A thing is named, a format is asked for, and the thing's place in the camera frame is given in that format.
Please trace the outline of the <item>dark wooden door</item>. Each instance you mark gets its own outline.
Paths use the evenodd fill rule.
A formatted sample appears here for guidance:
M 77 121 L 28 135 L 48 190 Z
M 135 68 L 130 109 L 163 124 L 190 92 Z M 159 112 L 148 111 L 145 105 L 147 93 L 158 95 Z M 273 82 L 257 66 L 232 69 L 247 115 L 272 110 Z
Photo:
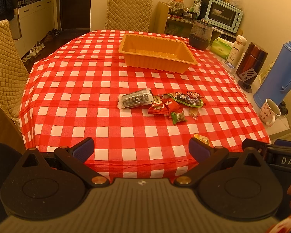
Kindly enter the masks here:
M 91 0 L 60 0 L 60 23 L 63 30 L 90 30 Z

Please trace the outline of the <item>red square snack packet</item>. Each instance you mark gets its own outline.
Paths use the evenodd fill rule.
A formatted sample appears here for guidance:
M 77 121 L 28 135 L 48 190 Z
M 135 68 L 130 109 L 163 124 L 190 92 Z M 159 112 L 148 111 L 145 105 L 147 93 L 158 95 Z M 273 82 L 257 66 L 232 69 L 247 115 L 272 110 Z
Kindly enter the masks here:
M 152 115 L 168 115 L 169 111 L 166 108 L 161 97 L 158 95 L 153 95 L 153 102 L 151 107 L 148 109 L 148 114 Z

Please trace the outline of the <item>orange lid snack jar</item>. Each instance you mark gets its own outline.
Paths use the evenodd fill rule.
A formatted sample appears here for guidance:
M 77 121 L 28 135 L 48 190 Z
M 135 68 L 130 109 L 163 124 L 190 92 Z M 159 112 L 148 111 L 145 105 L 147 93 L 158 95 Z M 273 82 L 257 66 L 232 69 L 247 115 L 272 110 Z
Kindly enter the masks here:
M 169 6 L 169 13 L 173 15 L 181 15 L 184 10 L 183 0 L 170 0 L 167 5 Z

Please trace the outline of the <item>small golden candy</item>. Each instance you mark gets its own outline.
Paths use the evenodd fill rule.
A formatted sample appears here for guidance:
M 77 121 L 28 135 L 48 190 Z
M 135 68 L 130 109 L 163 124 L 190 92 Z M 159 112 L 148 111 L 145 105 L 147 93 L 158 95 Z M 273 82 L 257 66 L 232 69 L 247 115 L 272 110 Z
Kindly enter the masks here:
M 200 134 L 194 134 L 194 138 L 198 139 L 199 141 L 203 142 L 204 144 L 208 146 L 211 145 L 209 138 L 207 138 L 206 136 L 202 136 Z

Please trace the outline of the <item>clear candy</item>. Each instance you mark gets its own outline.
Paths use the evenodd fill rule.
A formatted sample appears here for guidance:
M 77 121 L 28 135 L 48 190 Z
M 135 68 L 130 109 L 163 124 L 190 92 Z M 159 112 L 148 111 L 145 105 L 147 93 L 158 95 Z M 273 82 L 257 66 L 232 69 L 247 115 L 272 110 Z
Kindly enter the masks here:
M 189 109 L 189 115 L 194 119 L 194 120 L 197 120 L 198 118 L 198 109 L 197 108 L 190 108 Z

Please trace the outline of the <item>white patterned mug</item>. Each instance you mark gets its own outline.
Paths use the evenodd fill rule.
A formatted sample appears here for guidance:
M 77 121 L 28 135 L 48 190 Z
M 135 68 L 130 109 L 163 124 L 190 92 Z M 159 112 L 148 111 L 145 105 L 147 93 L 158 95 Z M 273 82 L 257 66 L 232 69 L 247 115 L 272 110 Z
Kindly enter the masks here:
M 267 98 L 259 111 L 259 117 L 262 122 L 271 127 L 280 116 L 281 111 L 278 105 L 273 100 Z

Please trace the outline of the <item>white shoe cabinet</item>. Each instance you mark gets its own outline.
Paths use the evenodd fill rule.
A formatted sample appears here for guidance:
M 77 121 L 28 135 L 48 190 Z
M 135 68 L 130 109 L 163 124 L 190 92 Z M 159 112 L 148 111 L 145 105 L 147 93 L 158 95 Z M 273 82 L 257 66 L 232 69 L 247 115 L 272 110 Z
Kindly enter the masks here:
M 20 57 L 55 27 L 53 0 L 17 0 L 21 37 L 15 41 Z

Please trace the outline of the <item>white miffy bottle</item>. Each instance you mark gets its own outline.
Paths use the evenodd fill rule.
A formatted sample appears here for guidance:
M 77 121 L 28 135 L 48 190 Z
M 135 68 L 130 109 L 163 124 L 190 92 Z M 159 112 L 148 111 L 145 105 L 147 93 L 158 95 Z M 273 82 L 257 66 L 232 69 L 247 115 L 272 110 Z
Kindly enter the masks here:
M 232 46 L 232 50 L 229 53 L 227 62 L 233 65 L 234 67 L 236 67 L 243 54 L 246 44 L 247 44 L 247 39 L 243 37 L 242 35 L 238 35 L 236 37 L 236 41 L 234 42 Z

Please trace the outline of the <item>dark red candy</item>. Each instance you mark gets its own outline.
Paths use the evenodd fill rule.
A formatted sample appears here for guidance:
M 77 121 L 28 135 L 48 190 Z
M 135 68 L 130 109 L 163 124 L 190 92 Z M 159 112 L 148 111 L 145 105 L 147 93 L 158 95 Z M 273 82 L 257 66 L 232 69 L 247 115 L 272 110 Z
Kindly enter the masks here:
M 187 91 L 186 94 L 190 99 L 201 99 L 201 98 L 203 98 L 203 96 L 201 96 L 199 93 L 197 93 L 195 91 Z

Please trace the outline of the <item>green candy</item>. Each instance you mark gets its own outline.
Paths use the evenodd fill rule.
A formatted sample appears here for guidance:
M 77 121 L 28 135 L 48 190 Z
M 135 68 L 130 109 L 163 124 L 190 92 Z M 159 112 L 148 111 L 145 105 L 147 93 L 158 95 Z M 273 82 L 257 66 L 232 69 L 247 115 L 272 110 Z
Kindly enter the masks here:
M 181 113 L 172 112 L 170 113 L 170 116 L 174 125 L 176 125 L 179 122 L 187 121 L 185 118 L 184 112 L 181 112 Z

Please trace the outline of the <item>green edged snack bag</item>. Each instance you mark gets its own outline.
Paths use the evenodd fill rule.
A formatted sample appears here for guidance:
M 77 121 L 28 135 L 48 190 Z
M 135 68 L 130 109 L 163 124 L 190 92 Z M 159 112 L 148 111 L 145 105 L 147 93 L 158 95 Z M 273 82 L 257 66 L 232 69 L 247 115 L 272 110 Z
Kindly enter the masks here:
M 164 98 L 172 97 L 177 103 L 184 104 L 185 106 L 192 108 L 201 108 L 204 106 L 203 98 L 201 99 L 190 99 L 186 93 L 173 92 L 166 93 L 163 95 Z

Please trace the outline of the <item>white black snack packet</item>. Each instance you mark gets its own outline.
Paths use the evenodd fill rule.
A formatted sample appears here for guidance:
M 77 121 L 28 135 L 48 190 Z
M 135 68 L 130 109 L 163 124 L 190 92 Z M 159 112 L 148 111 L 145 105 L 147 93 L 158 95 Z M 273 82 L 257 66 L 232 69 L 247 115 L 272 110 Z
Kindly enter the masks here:
M 144 88 L 133 93 L 119 95 L 117 107 L 121 109 L 151 105 L 153 95 L 150 88 Z

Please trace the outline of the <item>red white checkered tablecloth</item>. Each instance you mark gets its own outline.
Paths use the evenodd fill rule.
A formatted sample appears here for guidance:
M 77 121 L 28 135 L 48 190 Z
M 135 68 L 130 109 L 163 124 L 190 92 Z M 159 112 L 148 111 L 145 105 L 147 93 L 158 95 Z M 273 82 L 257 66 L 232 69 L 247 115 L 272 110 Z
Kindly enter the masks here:
M 257 113 L 207 50 L 190 48 L 183 73 L 131 67 L 120 46 L 131 32 L 96 30 L 36 62 L 19 111 L 26 148 L 50 153 L 90 137 L 88 167 L 108 179 L 170 178 L 196 165 L 189 140 L 240 152 L 268 142 Z

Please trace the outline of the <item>red long snack packet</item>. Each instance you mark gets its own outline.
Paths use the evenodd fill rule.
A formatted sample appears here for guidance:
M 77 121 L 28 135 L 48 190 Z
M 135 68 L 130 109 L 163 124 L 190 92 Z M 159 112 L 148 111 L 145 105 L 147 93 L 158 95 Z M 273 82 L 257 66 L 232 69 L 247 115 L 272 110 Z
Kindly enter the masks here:
M 179 114 L 183 112 L 183 107 L 180 106 L 172 97 L 163 98 L 162 102 L 167 108 L 169 115 L 171 115 L 171 113 Z

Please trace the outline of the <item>brown metallic thermos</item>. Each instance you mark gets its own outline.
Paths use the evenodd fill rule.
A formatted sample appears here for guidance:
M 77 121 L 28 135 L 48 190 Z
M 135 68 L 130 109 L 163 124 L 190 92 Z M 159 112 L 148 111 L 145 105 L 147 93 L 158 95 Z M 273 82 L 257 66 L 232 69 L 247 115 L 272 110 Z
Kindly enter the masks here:
M 266 50 L 251 42 L 238 66 L 238 69 L 236 70 L 237 76 L 239 77 L 241 73 L 249 70 L 250 68 L 253 68 L 258 75 L 267 56 L 268 52 Z

